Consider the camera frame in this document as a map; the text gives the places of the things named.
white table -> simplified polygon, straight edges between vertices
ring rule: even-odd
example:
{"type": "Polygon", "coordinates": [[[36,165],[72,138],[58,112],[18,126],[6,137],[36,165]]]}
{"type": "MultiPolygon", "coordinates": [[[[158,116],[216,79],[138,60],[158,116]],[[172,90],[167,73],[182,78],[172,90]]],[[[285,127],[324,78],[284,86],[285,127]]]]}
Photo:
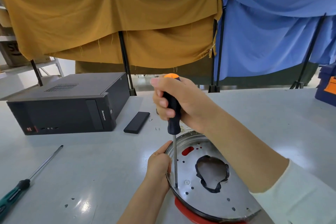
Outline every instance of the white table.
{"type": "MultiPolygon", "coordinates": [[[[315,91],[227,90],[209,96],[273,149],[336,190],[336,108],[314,99],[315,91]]],[[[64,145],[3,223],[116,223],[145,176],[148,157],[171,139],[166,129],[151,96],[130,97],[113,132],[43,136],[25,136],[0,102],[0,197],[64,145]],[[124,133],[138,111],[150,112],[153,120],[139,135],[124,133]]],[[[252,222],[272,223],[265,213],[252,222]]],[[[169,192],[157,223],[191,222],[169,192]]]]}

left hand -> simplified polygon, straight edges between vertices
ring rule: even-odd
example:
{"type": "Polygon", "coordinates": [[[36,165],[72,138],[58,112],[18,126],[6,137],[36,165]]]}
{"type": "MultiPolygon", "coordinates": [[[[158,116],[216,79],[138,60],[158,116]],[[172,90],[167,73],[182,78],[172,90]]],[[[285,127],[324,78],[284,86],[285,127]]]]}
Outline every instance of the left hand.
{"type": "Polygon", "coordinates": [[[171,158],[165,154],[172,141],[166,142],[148,159],[147,172],[145,179],[156,180],[161,189],[167,193],[169,190],[166,173],[171,172],[171,158]]]}

screwdriver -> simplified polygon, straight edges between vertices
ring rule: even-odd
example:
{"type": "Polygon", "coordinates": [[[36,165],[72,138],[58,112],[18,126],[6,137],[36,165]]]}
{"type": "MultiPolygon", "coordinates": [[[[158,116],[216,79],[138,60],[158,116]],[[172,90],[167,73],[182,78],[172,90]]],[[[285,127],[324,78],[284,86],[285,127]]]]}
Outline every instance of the screwdriver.
{"type": "Polygon", "coordinates": [[[2,221],[9,210],[11,209],[11,206],[19,199],[20,195],[24,190],[27,190],[30,186],[30,180],[40,171],[47,163],[48,161],[61,149],[63,148],[63,145],[61,145],[28,179],[21,180],[16,185],[14,189],[12,189],[10,192],[7,193],[6,196],[4,196],[0,200],[0,221],[2,221]]]}
{"type": "MultiPolygon", "coordinates": [[[[166,74],[165,77],[174,78],[180,81],[177,74],[166,74]]],[[[174,146],[174,174],[175,174],[175,188],[178,188],[177,182],[177,146],[176,146],[176,135],[181,133],[180,120],[181,120],[181,105],[175,97],[167,92],[163,93],[163,97],[168,100],[168,108],[175,111],[175,117],[169,118],[168,120],[168,133],[173,135],[173,146],[174,146]]]]}

lenovo logo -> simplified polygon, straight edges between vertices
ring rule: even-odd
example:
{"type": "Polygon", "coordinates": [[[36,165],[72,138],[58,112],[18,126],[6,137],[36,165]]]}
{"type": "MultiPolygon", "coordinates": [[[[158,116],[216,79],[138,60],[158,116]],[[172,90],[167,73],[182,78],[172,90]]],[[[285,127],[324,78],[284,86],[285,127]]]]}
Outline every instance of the lenovo logo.
{"type": "Polygon", "coordinates": [[[105,115],[104,115],[104,111],[102,111],[101,113],[103,114],[103,118],[104,118],[104,120],[106,120],[106,119],[105,119],[105,115]]]}

white sleeve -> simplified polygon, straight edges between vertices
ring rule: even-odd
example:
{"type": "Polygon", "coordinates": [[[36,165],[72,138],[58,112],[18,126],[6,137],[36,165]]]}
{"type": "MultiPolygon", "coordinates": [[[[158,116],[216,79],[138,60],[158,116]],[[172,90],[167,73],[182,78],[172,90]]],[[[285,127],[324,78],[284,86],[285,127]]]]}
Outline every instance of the white sleeve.
{"type": "Polygon", "coordinates": [[[336,224],[336,191],[292,161],[272,188],[251,194],[275,224],[336,224]]]}

